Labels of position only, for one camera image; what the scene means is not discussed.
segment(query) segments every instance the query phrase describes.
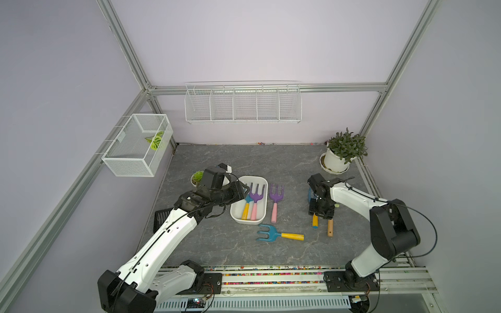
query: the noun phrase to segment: yellow handle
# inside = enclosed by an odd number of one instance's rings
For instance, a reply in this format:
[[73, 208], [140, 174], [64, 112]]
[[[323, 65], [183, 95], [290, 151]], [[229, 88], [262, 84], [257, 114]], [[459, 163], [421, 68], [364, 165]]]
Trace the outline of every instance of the yellow handle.
[[318, 216], [313, 214], [313, 228], [318, 228]]
[[243, 209], [243, 214], [242, 214], [242, 218], [243, 220], [247, 220], [247, 214], [249, 213], [249, 203], [247, 202], [245, 204], [245, 209]]
[[305, 240], [305, 236], [301, 234], [289, 234], [286, 232], [282, 233], [283, 238], [289, 238], [289, 239], [294, 239], [294, 240]]

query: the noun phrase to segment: wire mesh basket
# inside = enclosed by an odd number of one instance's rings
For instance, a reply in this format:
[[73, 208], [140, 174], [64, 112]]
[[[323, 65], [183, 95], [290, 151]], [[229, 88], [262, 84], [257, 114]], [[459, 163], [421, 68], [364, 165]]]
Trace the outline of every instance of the wire mesh basket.
[[188, 87], [184, 97], [188, 123], [299, 123], [299, 84]]
[[167, 115], [132, 114], [102, 160], [116, 176], [153, 177], [171, 136]]

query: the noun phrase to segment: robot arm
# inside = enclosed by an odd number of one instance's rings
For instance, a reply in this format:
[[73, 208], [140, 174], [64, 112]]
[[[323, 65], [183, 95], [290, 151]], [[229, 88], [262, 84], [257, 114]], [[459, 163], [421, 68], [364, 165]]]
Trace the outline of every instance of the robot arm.
[[420, 237], [405, 203], [395, 199], [377, 199], [357, 190], [339, 178], [325, 180], [321, 174], [308, 179], [317, 199], [310, 200], [310, 213], [332, 218], [337, 203], [359, 213], [370, 222], [371, 244], [346, 264], [345, 284], [364, 285], [366, 277], [389, 260], [417, 246]]
[[101, 308], [109, 313], [153, 312], [180, 291], [201, 290], [203, 267], [185, 261], [176, 270], [155, 279], [177, 245], [214, 206], [226, 206], [245, 199], [249, 188], [230, 175], [225, 164], [204, 171], [193, 191], [183, 193], [169, 216], [150, 240], [116, 273], [109, 270], [98, 280]]

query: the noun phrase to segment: blue tool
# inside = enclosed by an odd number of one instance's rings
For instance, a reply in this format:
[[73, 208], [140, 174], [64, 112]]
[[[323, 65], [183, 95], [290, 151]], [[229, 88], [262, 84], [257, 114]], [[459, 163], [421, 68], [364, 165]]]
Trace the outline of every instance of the blue tool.
[[258, 234], [268, 235], [268, 238], [256, 238], [257, 241], [275, 241], [278, 237], [295, 239], [295, 240], [305, 240], [305, 236], [303, 234], [291, 234], [286, 232], [277, 232], [277, 229], [274, 226], [268, 224], [259, 224], [259, 227], [268, 227], [268, 231], [258, 230]]

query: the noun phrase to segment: green plant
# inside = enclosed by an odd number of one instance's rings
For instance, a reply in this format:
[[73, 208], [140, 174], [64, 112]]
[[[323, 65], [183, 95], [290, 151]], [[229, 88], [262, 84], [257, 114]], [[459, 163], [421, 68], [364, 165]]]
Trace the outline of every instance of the green plant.
[[155, 136], [145, 138], [147, 142], [151, 143], [150, 148], [153, 150], [158, 149], [162, 141], [163, 132], [158, 132]]
[[203, 176], [203, 172], [202, 171], [196, 172], [195, 174], [193, 174], [191, 182], [193, 184], [195, 184], [195, 185], [198, 185], [200, 183], [200, 181], [202, 180], [202, 176]]
[[353, 132], [349, 132], [348, 128], [346, 128], [346, 133], [336, 133], [335, 137], [332, 137], [328, 141], [327, 147], [331, 149], [331, 151], [337, 155], [341, 160], [344, 158], [345, 164], [350, 162], [351, 159], [355, 157], [366, 156], [367, 148], [365, 147], [365, 137], [357, 134], [355, 136], [351, 136]]

